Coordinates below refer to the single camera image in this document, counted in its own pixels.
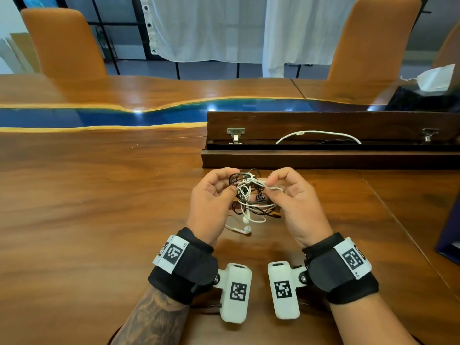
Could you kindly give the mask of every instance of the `person's right hand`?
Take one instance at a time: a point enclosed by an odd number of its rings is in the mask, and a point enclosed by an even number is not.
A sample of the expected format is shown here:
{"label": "person's right hand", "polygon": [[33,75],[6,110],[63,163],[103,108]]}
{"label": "person's right hand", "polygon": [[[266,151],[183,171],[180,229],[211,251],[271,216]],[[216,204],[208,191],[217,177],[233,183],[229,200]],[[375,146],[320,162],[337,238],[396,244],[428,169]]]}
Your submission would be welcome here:
{"label": "person's right hand", "polygon": [[286,167],[273,171],[266,185],[284,189],[281,192],[265,188],[265,193],[281,207],[286,226],[302,247],[312,246],[334,233],[315,189],[294,169]]}

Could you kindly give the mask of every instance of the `wooden flap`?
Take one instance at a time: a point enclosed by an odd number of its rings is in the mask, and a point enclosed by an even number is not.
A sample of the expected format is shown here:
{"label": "wooden flap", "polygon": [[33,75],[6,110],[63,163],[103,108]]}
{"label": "wooden flap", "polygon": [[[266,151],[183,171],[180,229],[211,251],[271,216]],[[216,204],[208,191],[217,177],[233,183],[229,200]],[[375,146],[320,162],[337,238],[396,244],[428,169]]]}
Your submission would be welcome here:
{"label": "wooden flap", "polygon": [[[207,113],[208,140],[230,140],[229,127],[244,127],[240,140],[278,140],[286,134],[315,130],[353,135],[360,140],[422,141],[424,128],[439,129],[432,137],[447,142],[460,134],[460,114],[437,112],[230,112]],[[290,139],[323,140],[324,134]]]}

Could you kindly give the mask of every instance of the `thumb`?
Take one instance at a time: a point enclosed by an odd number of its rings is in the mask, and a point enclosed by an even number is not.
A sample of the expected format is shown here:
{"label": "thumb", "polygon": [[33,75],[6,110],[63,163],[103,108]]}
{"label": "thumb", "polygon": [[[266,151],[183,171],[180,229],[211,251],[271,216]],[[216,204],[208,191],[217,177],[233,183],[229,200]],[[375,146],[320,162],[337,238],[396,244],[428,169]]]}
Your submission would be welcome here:
{"label": "thumb", "polygon": [[279,190],[265,188],[265,193],[273,203],[279,205],[283,210],[289,206],[291,201],[293,201],[292,197],[289,197],[284,192]]}
{"label": "thumb", "polygon": [[219,198],[221,201],[225,202],[227,206],[233,201],[236,196],[236,186],[228,186],[222,193]]}

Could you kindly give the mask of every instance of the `forearm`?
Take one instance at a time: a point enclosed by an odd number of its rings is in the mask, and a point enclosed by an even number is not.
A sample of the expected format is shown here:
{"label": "forearm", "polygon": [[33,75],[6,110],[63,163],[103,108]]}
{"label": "forearm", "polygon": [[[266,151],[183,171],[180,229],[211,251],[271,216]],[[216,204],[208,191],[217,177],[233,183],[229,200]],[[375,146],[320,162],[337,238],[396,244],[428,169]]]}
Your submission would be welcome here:
{"label": "forearm", "polygon": [[149,286],[111,345],[178,344],[189,306]]}
{"label": "forearm", "polygon": [[331,310],[344,345],[417,344],[378,293]]}

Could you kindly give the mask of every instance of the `hand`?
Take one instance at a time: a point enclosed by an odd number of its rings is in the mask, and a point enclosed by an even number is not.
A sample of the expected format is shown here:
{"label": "hand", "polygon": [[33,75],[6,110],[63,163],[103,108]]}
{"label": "hand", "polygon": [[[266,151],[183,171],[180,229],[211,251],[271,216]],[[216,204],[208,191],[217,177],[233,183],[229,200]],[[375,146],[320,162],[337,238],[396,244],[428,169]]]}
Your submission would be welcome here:
{"label": "hand", "polygon": [[192,190],[187,227],[196,238],[213,246],[227,221],[229,207],[236,196],[236,187],[229,186],[229,176],[237,168],[210,171]]}
{"label": "hand", "polygon": [[265,193],[284,211],[286,226],[302,247],[312,246],[334,233],[315,189],[294,169],[273,171],[266,185],[284,187],[284,192],[265,188]]}

